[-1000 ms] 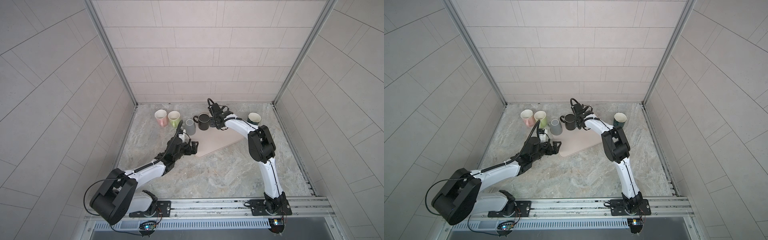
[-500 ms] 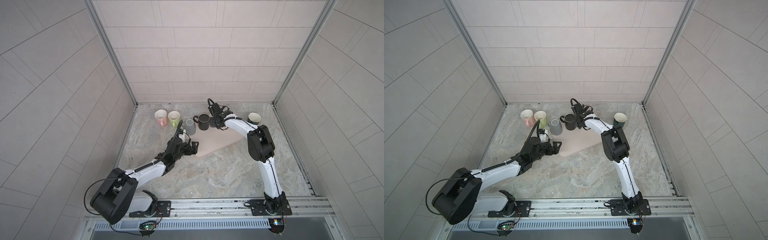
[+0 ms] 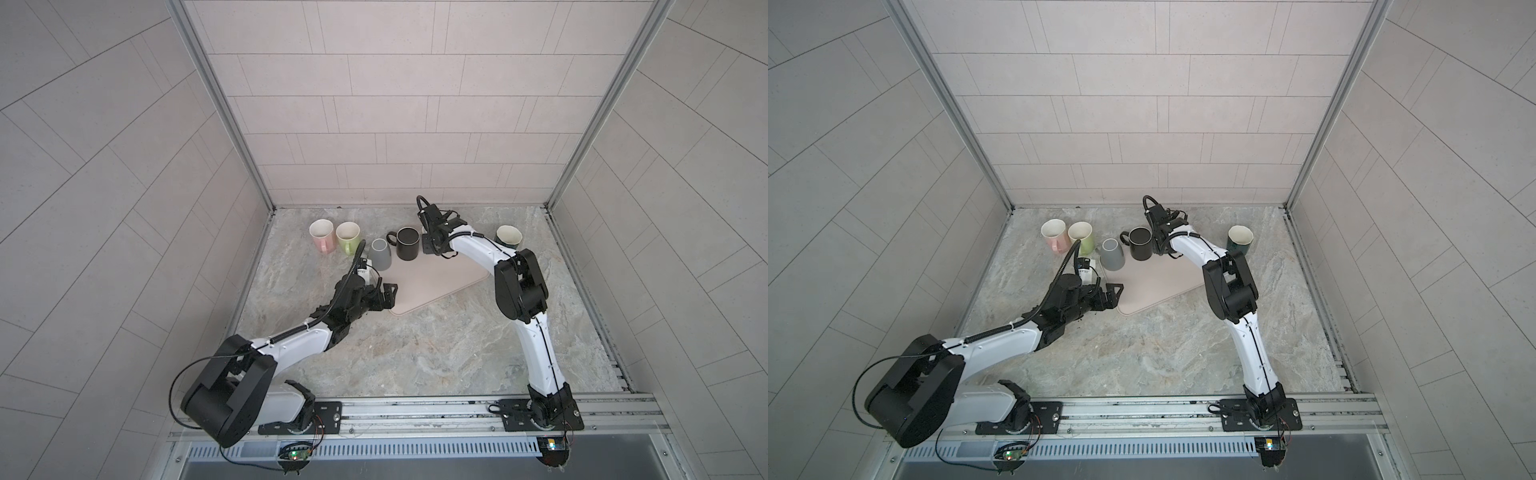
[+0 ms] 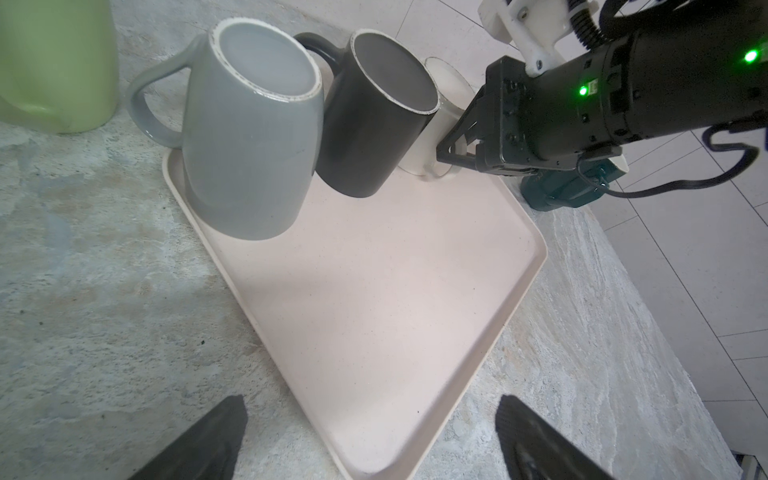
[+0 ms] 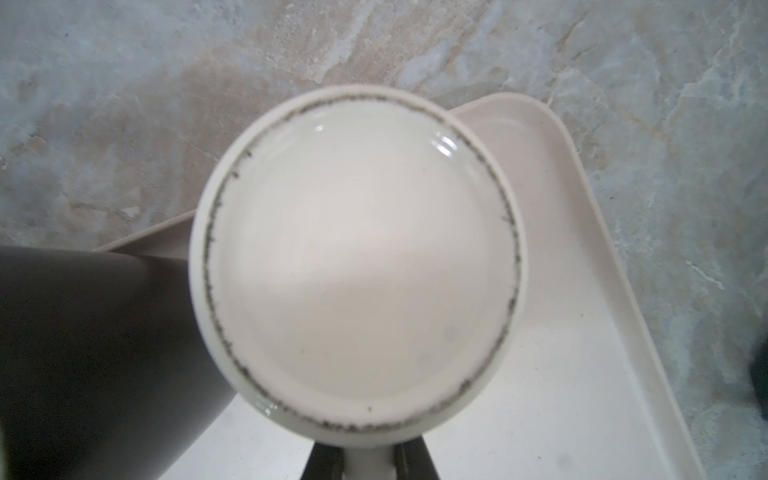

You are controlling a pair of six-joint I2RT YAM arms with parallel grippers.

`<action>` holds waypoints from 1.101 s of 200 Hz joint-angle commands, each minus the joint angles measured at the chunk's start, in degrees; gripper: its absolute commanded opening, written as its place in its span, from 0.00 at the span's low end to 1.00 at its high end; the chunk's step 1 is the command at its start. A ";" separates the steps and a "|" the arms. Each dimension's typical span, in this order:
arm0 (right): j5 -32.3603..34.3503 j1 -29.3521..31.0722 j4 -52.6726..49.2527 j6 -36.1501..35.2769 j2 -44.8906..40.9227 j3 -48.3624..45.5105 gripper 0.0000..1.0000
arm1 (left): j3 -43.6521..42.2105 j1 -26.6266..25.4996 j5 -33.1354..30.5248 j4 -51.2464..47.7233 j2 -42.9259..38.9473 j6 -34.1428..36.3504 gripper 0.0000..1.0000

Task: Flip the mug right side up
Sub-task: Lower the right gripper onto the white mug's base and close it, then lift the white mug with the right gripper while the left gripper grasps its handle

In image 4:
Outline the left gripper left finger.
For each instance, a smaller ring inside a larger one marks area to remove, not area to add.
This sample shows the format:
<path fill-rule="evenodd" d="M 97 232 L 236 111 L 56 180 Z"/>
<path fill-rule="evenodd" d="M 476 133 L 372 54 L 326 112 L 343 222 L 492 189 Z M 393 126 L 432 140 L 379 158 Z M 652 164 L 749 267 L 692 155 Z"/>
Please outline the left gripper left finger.
<path fill-rule="evenodd" d="M 228 396 L 131 479 L 232 479 L 247 423 L 244 397 Z"/>

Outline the dark green mug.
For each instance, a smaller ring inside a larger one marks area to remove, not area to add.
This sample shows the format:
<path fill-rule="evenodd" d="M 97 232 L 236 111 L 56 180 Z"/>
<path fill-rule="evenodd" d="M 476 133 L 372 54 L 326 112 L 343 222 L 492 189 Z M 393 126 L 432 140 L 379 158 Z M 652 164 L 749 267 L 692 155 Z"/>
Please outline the dark green mug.
<path fill-rule="evenodd" d="M 600 183 L 605 188 L 628 171 L 624 156 L 591 161 L 582 166 L 582 172 L 592 182 Z M 532 209 L 542 212 L 561 207 L 579 208 L 603 196 L 574 171 L 542 171 L 525 177 L 520 191 Z"/>

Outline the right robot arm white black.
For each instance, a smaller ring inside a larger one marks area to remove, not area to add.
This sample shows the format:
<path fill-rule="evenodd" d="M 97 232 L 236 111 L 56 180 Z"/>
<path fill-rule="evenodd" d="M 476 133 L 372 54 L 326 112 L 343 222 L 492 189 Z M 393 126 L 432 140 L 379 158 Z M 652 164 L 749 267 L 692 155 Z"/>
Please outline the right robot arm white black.
<path fill-rule="evenodd" d="M 661 1 L 486 1 L 492 36 L 520 59 L 485 82 L 437 159 L 504 176 L 572 171 L 625 145 L 722 124 L 767 123 L 767 5 Z"/>

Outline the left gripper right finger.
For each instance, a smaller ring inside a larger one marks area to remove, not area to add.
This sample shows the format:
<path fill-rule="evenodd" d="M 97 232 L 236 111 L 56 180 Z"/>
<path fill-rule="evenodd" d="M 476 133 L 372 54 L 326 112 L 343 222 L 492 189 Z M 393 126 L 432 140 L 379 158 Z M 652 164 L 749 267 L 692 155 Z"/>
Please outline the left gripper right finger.
<path fill-rule="evenodd" d="M 495 431 L 510 479 L 612 479 L 514 395 L 503 395 Z"/>

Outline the light green mug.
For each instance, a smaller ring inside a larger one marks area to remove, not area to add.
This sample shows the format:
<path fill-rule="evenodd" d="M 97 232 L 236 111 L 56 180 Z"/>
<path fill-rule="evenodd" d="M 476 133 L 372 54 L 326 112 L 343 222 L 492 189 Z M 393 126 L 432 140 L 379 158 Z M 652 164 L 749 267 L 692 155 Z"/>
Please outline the light green mug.
<path fill-rule="evenodd" d="M 52 134 L 107 123 L 119 104 L 109 1 L 1 3 L 1 121 Z"/>

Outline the white mug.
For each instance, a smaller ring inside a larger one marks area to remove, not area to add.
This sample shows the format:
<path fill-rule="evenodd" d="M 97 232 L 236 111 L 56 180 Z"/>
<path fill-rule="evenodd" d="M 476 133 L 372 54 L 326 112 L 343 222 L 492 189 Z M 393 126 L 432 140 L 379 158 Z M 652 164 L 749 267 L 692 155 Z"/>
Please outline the white mug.
<path fill-rule="evenodd" d="M 461 118 L 475 92 L 463 75 L 446 61 L 428 57 L 424 66 L 437 86 L 440 107 L 398 167 L 425 182 L 447 180 L 461 168 L 438 162 L 437 145 Z"/>

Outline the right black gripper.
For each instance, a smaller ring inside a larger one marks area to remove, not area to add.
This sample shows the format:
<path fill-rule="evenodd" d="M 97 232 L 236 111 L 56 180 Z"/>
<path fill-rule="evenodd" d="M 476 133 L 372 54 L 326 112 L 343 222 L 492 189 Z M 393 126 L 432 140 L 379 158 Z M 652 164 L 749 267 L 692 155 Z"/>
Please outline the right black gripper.
<path fill-rule="evenodd" d="M 572 171 L 622 153 L 613 134 L 609 53 L 594 50 L 536 78 L 503 56 L 438 143 L 440 163 L 500 176 Z"/>

